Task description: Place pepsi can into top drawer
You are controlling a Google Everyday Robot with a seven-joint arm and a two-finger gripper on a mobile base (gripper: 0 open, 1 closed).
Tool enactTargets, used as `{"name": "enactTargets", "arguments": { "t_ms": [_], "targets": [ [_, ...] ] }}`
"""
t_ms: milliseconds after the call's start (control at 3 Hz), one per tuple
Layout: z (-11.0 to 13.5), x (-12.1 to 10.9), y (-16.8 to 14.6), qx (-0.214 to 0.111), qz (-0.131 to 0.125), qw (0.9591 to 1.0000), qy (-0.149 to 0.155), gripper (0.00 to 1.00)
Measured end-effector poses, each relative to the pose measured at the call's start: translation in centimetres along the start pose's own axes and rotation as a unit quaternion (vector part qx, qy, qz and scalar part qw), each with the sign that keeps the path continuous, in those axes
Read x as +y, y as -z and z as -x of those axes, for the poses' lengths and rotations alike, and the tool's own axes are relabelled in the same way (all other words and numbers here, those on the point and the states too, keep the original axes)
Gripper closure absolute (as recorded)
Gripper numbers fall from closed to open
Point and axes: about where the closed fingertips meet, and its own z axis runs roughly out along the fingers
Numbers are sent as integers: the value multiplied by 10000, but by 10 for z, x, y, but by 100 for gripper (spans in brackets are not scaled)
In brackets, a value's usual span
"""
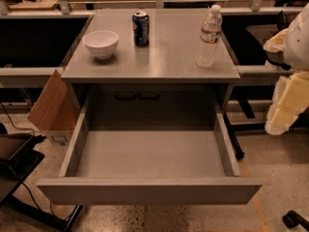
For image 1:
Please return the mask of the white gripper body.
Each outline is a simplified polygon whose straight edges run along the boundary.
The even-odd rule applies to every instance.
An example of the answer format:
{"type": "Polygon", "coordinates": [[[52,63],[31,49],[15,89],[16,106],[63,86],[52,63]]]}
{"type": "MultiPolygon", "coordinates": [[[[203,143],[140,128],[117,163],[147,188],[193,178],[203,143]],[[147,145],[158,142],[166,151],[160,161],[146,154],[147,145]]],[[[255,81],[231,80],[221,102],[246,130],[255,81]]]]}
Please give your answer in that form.
{"type": "Polygon", "coordinates": [[[267,51],[265,66],[271,70],[284,70],[284,71],[289,71],[292,68],[285,62],[282,51],[276,53],[267,51]]]}

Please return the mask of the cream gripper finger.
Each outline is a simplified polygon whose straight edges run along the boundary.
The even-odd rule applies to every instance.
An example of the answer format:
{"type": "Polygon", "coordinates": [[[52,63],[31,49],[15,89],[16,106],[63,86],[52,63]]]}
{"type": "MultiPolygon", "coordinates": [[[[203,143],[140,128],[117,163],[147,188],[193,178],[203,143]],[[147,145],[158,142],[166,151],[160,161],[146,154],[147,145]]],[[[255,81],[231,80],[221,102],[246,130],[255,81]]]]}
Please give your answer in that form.
{"type": "Polygon", "coordinates": [[[272,105],[267,113],[265,130],[280,135],[289,130],[300,113],[309,107],[309,72],[280,76],[275,84],[272,105]]]}
{"type": "Polygon", "coordinates": [[[278,32],[276,35],[267,40],[263,46],[263,49],[267,52],[277,53],[283,51],[285,48],[285,37],[288,29],[285,28],[278,32]]]}

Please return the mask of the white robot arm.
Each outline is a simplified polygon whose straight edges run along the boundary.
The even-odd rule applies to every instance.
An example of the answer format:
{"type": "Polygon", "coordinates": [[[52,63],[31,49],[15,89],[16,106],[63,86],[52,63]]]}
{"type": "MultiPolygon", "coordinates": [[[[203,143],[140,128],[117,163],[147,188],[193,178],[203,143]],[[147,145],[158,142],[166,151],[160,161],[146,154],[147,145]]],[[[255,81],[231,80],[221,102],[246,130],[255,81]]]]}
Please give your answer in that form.
{"type": "Polygon", "coordinates": [[[264,50],[282,51],[284,61],[295,70],[289,77],[279,77],[267,113],[266,132],[280,135],[309,107],[309,4],[287,29],[267,40],[264,50]]]}

